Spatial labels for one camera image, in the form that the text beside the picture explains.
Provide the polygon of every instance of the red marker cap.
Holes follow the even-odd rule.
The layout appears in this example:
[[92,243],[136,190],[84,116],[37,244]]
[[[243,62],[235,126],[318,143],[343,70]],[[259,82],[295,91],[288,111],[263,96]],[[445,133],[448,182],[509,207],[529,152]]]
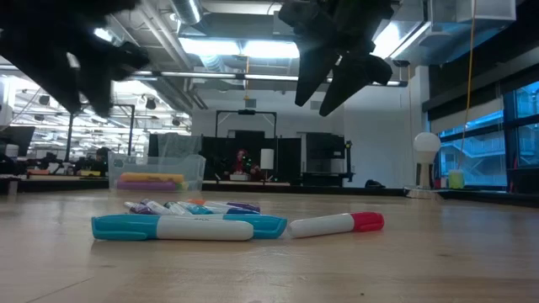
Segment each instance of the red marker cap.
[[375,212],[350,214],[354,218],[354,231],[380,231],[384,227],[384,216]]

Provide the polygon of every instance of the clear plastic bin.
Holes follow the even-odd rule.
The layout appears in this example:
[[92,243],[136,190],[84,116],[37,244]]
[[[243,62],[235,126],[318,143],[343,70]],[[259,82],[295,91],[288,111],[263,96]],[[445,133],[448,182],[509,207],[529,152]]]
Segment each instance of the clear plastic bin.
[[109,152],[109,188],[121,191],[200,192],[205,159],[139,158]]

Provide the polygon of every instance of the table surface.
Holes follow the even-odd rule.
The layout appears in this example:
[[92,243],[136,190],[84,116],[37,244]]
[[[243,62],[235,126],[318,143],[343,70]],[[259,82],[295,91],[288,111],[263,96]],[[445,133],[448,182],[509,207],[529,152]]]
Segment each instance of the table surface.
[[20,194],[0,200],[0,302],[539,301],[536,210],[397,197],[202,194],[290,220],[378,211],[386,226],[306,239],[101,242],[90,217],[124,212],[123,201],[142,195]]

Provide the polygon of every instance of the white lamp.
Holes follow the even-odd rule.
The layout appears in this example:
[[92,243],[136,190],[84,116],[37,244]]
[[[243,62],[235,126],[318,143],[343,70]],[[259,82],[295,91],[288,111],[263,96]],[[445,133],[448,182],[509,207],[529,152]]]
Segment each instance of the white lamp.
[[266,174],[264,181],[268,180],[268,170],[273,169],[274,150],[263,148],[260,151],[260,169],[265,169]]
[[414,150],[417,159],[416,185],[422,189],[430,189],[432,166],[441,142],[437,135],[423,132],[414,139]]

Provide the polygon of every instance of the marker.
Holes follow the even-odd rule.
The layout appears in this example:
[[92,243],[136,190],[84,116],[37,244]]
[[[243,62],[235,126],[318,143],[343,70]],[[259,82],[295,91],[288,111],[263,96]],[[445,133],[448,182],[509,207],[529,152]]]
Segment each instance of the marker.
[[189,199],[187,200],[189,203],[193,203],[196,205],[203,205],[203,206],[214,206],[214,207],[222,207],[228,206],[228,207],[239,207],[243,208],[245,210],[252,210],[260,213],[260,207],[255,205],[250,205],[246,203],[239,203],[239,202],[213,202],[213,201],[206,201],[204,199]]
[[246,241],[253,237],[253,226],[241,221],[172,215],[105,215],[92,217],[92,232],[99,240]]
[[214,207],[214,206],[201,206],[188,202],[178,202],[186,210],[190,211],[193,215],[214,215],[214,214],[229,214],[229,215],[259,215],[258,212],[252,210],[245,210],[238,207]]
[[380,231],[383,227],[382,214],[360,212],[296,220],[288,226],[288,232],[293,237],[313,237],[348,231]]
[[176,202],[167,202],[165,203],[165,207],[172,211],[175,215],[192,216],[188,210]]
[[254,228],[253,239],[276,239],[286,229],[285,218],[272,215],[192,215],[188,218],[244,221]]
[[174,215],[174,213],[169,210],[168,208],[165,208],[164,206],[160,205],[156,201],[146,200],[144,201],[145,206],[147,206],[152,212],[156,215]]
[[142,204],[137,204],[133,202],[124,202],[124,206],[129,209],[129,212],[132,214],[140,215],[155,215],[152,210],[147,206]]

